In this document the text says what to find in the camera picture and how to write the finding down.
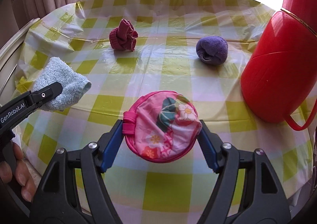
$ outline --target gold band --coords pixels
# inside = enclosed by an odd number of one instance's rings
[[[317,37],[317,33],[310,26],[308,26],[308,24],[306,24],[302,19],[298,18],[294,13],[291,13],[289,10],[284,9],[284,8],[281,8],[281,11],[285,12],[289,16],[293,17],[294,19],[296,19],[297,21],[302,23],[305,27],[307,27],[310,30],[310,32],[312,32],[314,34],[314,36]]]

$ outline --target finger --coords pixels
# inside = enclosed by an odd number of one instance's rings
[[[34,184],[33,178],[31,175],[27,180],[24,187],[22,187],[21,194],[25,201],[31,202],[36,192],[36,186]]]
[[[0,178],[2,179],[2,182],[7,184],[11,181],[12,179],[12,171],[6,162],[1,162],[0,163]]]
[[[24,158],[21,148],[16,143],[13,143],[13,151],[18,160],[22,160]]]
[[[25,186],[31,176],[28,167],[23,160],[16,161],[15,178],[21,186]]]

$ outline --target pink pouch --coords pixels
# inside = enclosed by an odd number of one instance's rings
[[[123,114],[128,147],[150,162],[172,162],[184,156],[201,129],[193,104],[173,91],[142,96]]]

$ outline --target table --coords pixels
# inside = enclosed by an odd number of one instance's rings
[[[28,32],[16,72],[15,95],[31,88],[50,57],[60,57],[88,77],[92,88],[64,112],[37,111],[20,124],[22,147],[43,174],[55,150],[77,150],[108,132],[142,95],[175,90],[192,101],[199,118],[238,149],[262,148],[290,197],[311,177],[316,121],[296,132],[286,123],[269,124],[246,106],[240,75],[274,11],[254,0],[84,0],[56,9]],[[139,33],[134,52],[114,51],[109,32],[122,18]],[[218,67],[197,57],[206,35],[227,40],[229,56]],[[317,87],[292,117],[303,124]],[[80,170],[82,206],[88,209]],[[155,164],[122,143],[104,180],[124,223],[195,223],[217,175],[199,145],[183,158]],[[243,185],[239,172],[230,212],[237,211]]]

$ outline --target white flower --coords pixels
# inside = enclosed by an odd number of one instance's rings
[[[188,104],[179,105],[180,117],[183,120],[196,120],[197,115],[192,107]]]
[[[150,148],[155,148],[155,147],[161,147],[161,145],[164,142],[162,137],[160,137],[155,131],[152,131],[151,134],[145,137],[145,143]]]

